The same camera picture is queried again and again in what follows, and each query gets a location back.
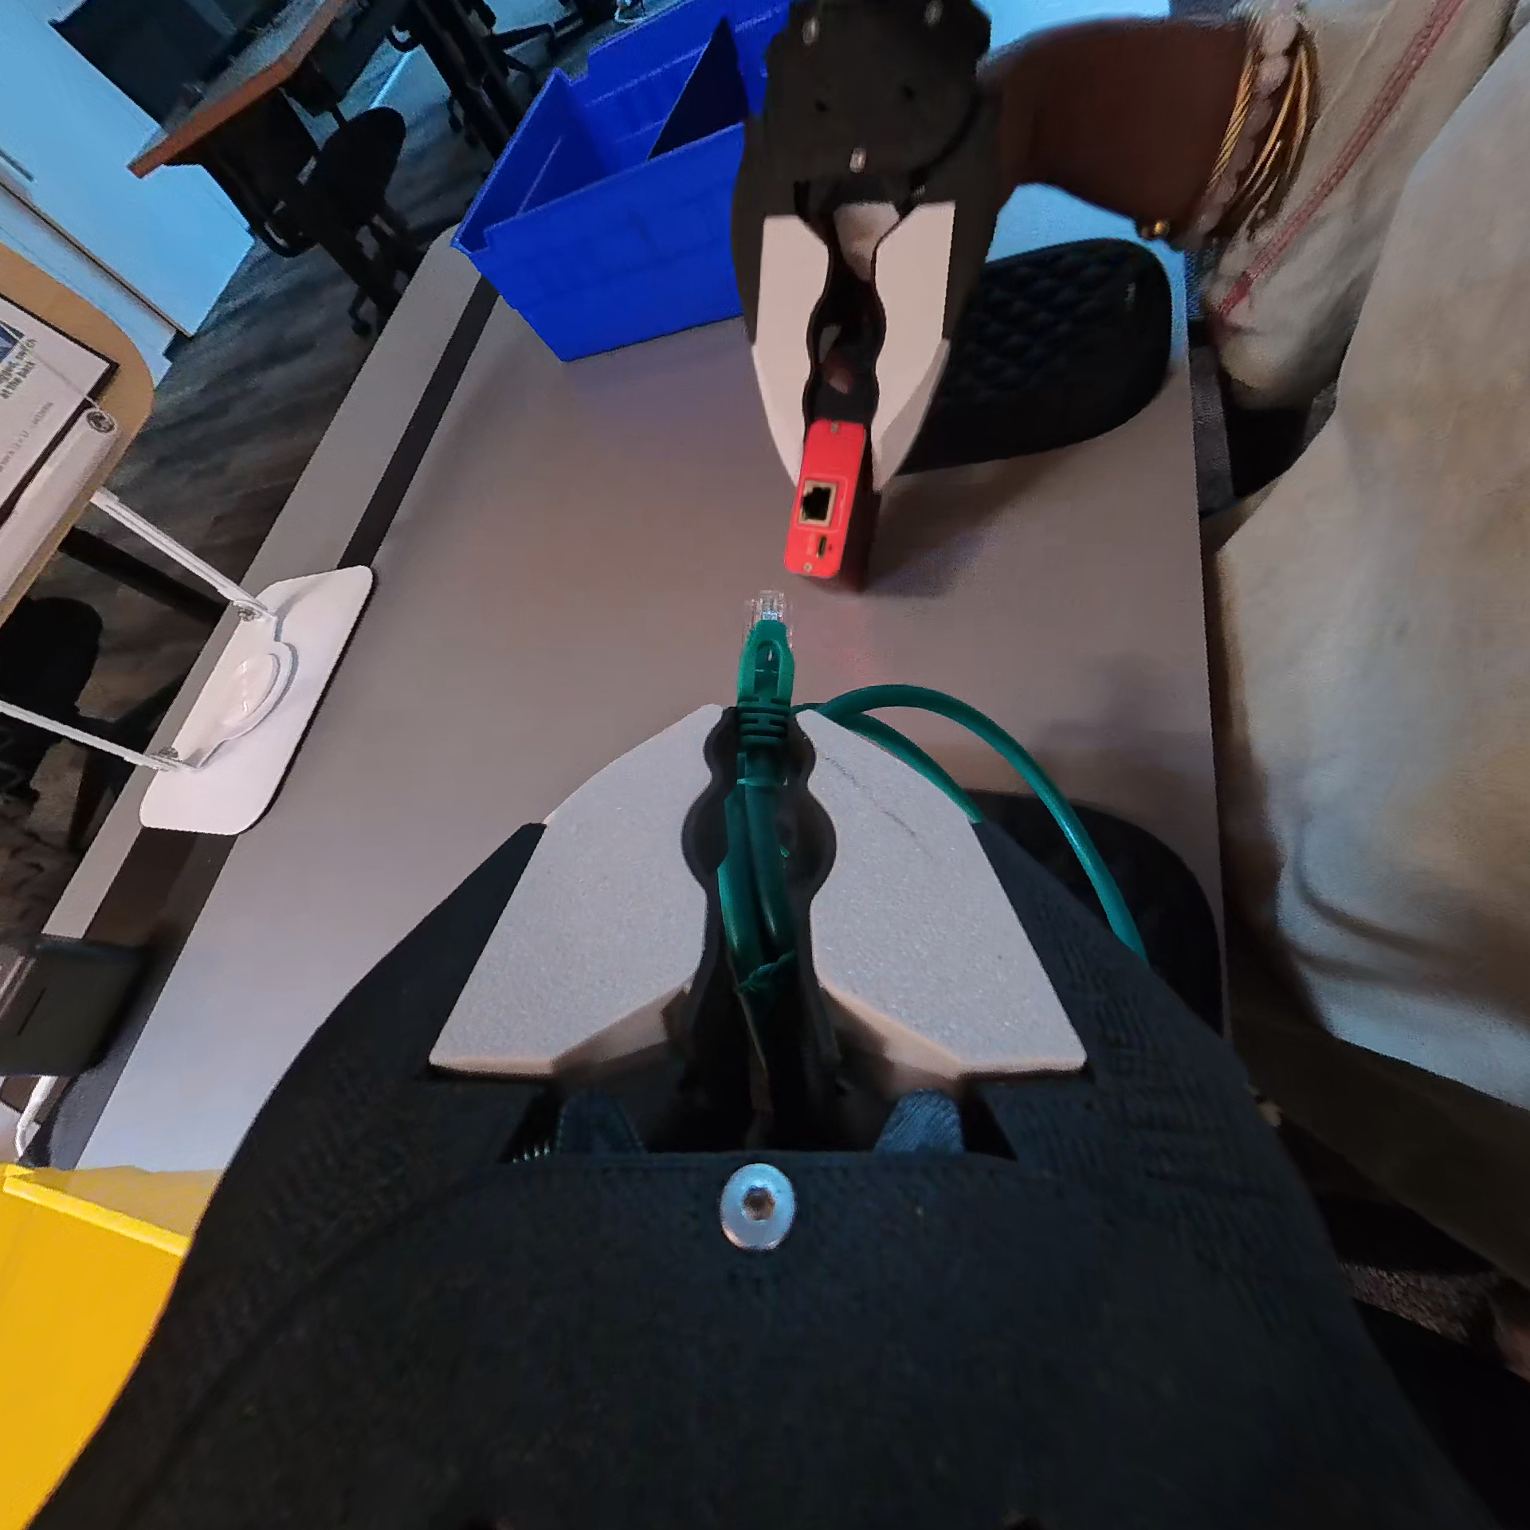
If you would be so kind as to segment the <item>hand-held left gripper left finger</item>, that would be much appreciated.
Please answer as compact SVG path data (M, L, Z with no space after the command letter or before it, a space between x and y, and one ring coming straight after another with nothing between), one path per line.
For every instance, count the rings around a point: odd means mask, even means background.
M541 824L430 1055L435 1074L603 1094L641 1137L692 1125L681 1015L709 944L683 829L714 784L705 704L607 764Z

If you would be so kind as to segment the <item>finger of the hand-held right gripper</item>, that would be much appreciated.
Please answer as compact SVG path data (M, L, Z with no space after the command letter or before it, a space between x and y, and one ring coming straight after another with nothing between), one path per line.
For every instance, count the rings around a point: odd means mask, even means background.
M796 482L811 425L849 420L852 378L836 343L836 279L845 272L834 239L798 217L765 217L760 230L752 365L778 458Z
M954 205L863 205L867 279L883 314L869 431L872 487L887 489L925 423L951 354L945 334Z

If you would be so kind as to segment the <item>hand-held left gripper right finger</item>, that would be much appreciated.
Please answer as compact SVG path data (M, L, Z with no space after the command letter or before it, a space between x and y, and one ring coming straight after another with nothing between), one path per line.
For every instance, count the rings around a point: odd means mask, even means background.
M798 718L803 789L829 828L807 908L838 1048L834 1128L876 1137L907 1095L1087 1081L1066 1015L978 831L916 769L845 726Z

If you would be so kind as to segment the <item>red ethernet splitter box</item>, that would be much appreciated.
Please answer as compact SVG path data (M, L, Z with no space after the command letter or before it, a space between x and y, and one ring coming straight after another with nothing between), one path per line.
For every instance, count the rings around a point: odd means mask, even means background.
M796 578L863 591L880 509L867 427L814 421L801 452L783 567Z

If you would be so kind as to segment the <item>blue plastic bin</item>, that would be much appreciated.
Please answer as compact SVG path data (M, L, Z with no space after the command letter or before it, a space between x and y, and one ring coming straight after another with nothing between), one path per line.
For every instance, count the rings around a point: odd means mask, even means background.
M690 3L550 74L454 247L561 361L734 319L732 207L743 126L789 4ZM743 125L648 159L716 24L749 92Z

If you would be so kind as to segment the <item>yellow plastic bin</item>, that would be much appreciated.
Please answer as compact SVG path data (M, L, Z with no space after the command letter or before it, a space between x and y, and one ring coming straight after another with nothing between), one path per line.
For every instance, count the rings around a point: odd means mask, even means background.
M117 1401L220 1172L2 1170L2 1527L27 1527Z

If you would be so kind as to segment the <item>brown office desk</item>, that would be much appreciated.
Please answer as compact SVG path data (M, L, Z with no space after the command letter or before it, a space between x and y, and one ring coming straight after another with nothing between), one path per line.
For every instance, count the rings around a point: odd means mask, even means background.
M277 94L304 66L352 3L290 3L260 26L193 106L144 145L128 174L144 181L164 166L184 166L228 123Z

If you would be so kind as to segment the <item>person's right hand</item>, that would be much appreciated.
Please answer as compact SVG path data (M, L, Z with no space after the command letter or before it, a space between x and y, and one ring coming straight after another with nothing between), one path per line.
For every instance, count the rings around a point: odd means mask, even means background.
M1053 186L1133 225L1184 232L1219 163L1246 28L1195 19L1040 32L982 66L1000 105L996 199Z

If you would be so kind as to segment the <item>black quilted wrist rest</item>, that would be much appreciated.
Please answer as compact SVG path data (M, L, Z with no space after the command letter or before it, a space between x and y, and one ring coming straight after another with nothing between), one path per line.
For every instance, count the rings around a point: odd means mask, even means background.
M1095 886L1046 806L1020 793L974 791L971 800L989 824L1107 926ZM1204 1026L1224 1039L1219 930L1193 871L1148 829L1115 813L1089 806L1075 806L1075 813L1115 879L1148 964Z
M1171 278L1144 247L1095 239L993 261L900 474L1093 441L1155 401L1171 354Z

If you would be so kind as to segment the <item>white stand with wooden board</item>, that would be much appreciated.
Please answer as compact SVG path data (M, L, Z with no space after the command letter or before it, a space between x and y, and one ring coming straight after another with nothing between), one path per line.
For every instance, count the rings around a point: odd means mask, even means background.
M2 298L118 365L102 396L118 425L107 460L78 489L38 494L2 518L4 618L93 509L211 589L215 620L233 622L175 738L153 753L11 700L2 704L4 718L149 773L140 804L146 829L237 837L271 808L370 602L373 571L341 567L251 593L124 505L106 482L149 418L153 383L142 354L86 298L9 247Z

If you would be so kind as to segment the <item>black office chair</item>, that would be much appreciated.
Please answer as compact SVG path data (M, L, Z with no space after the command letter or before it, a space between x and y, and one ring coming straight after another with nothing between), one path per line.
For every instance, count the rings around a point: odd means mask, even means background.
M406 135L406 119L395 108L370 108L344 121L257 227L259 239L282 259L315 247L332 256L355 283L348 319L362 339L388 323L399 278L413 278L423 261L413 228L390 203Z

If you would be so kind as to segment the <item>person's beige sweatshirt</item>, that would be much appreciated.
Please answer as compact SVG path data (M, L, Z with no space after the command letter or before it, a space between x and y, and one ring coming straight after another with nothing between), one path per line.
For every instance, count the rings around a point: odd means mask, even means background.
M1525 26L1412 168L1328 420L1208 562L1233 1041L1499 1272L1521 1376L1526 152Z

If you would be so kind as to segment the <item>instruction poster sheet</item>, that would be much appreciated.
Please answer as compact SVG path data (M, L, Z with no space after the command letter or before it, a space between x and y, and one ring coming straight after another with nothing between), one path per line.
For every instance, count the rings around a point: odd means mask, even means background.
M2 298L2 518L78 489L118 440L102 396L118 365Z

